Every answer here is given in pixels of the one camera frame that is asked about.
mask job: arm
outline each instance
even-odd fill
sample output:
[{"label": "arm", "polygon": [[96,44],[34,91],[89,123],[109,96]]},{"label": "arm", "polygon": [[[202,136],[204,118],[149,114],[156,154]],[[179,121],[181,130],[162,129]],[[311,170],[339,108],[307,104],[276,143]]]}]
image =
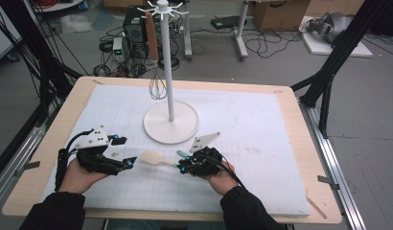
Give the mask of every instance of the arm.
[{"label": "arm", "polygon": [[[234,171],[231,164],[228,169]],[[223,219],[227,230],[282,230],[278,224],[266,211],[262,201],[251,194],[248,190],[240,187],[233,177],[220,171],[216,175],[203,177],[212,188],[223,198],[220,206],[223,210]]]},{"label": "arm", "polygon": [[259,198],[238,186],[231,189],[220,201],[227,230],[261,229],[282,230],[266,211]]},{"label": "arm", "polygon": [[58,192],[35,204],[20,229],[82,229],[85,219],[85,197],[82,194],[105,177],[106,174],[88,172],[77,159],[72,160]]}]

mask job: black metal post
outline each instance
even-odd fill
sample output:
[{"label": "black metal post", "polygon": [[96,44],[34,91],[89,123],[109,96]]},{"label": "black metal post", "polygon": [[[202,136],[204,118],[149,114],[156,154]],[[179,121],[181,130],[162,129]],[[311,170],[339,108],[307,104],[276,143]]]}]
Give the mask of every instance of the black metal post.
[{"label": "black metal post", "polygon": [[77,79],[81,74],[61,63],[53,54],[45,38],[30,16],[30,13],[21,0],[0,0],[0,7],[17,29],[25,44],[33,54],[26,56],[20,44],[12,37],[7,26],[0,21],[0,30],[18,49],[31,73],[40,80],[40,105],[31,118],[20,129],[6,150],[0,155],[0,173],[16,153],[20,144],[33,126],[39,126],[48,118],[49,105],[55,97],[64,101],[70,93],[73,83],[66,75]]},{"label": "black metal post", "polygon": [[365,0],[322,68],[315,75],[291,87],[293,91],[297,91],[310,85],[305,95],[300,97],[300,102],[308,107],[315,107],[316,101],[323,95],[319,129],[324,138],[328,138],[326,126],[334,77],[346,59],[358,46],[358,43],[367,33],[372,23],[388,6],[388,3],[393,3],[393,0]]}]

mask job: wooden table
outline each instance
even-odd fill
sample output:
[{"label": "wooden table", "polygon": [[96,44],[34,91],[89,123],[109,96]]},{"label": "wooden table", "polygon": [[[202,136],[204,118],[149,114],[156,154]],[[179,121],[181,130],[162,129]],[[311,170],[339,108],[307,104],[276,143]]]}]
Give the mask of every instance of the wooden table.
[{"label": "wooden table", "polygon": [[[149,82],[150,80],[139,79],[80,78],[31,160],[31,162],[40,161],[40,167],[26,170],[22,174],[3,207],[3,214],[27,216],[32,206],[39,202],[57,160],[58,150],[62,149],[68,141],[76,121],[97,84],[148,86]],[[330,185],[317,180],[318,175],[325,176],[325,173],[296,98],[289,87],[179,80],[173,82],[173,87],[274,94],[283,114],[291,148],[311,207],[311,215],[307,217],[274,216],[274,218],[283,223],[341,222],[342,217]],[[104,219],[222,220],[222,214],[110,209],[87,209],[86,216]]]}]

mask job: person's right hand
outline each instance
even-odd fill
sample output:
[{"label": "person's right hand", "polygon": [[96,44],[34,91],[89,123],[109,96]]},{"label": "person's right hand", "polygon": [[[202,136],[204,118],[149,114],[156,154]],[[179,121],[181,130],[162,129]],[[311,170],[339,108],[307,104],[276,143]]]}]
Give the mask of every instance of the person's right hand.
[{"label": "person's right hand", "polygon": [[[230,163],[222,161],[222,164],[233,172],[235,171],[235,167],[233,167]],[[201,178],[207,180],[215,192],[222,196],[234,187],[238,186],[238,182],[236,182],[236,180],[227,171],[219,171],[215,175],[207,175]]]}]

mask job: gray floor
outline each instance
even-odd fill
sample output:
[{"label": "gray floor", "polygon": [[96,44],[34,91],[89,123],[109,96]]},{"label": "gray floor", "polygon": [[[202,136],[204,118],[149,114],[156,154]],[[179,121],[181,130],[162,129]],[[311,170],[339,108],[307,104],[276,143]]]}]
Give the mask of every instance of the gray floor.
[{"label": "gray floor", "polygon": [[[54,13],[49,19],[56,21],[61,15]],[[88,11],[86,15],[90,21],[97,17],[95,11]],[[192,26],[211,29],[209,19],[192,19]],[[103,31],[61,37],[91,73],[100,63],[99,38],[121,24],[122,20],[116,19]],[[250,21],[246,27],[253,28]],[[173,72],[174,80],[290,86],[316,73],[327,59],[310,55],[303,41],[291,42],[286,50],[270,58],[248,52],[249,58],[240,61],[235,40],[228,34],[193,33],[192,40],[192,61],[187,61],[181,55],[183,52],[179,52],[181,62]],[[373,42],[393,53],[393,45],[379,40]],[[328,133],[366,228],[393,230],[393,55],[365,40],[363,44],[374,55],[350,57],[338,72],[331,97]],[[257,41],[249,45],[258,48]],[[272,44],[269,49],[282,47],[284,44]],[[67,65],[83,72],[64,48],[61,52]],[[305,90],[299,90],[296,96],[304,93]],[[24,63],[0,62],[0,153],[37,104]],[[16,229],[22,220],[4,217],[0,211],[0,229]],[[102,222],[89,218],[84,229],[101,229]],[[296,224],[295,229],[350,228],[344,220],[338,225]]]}]

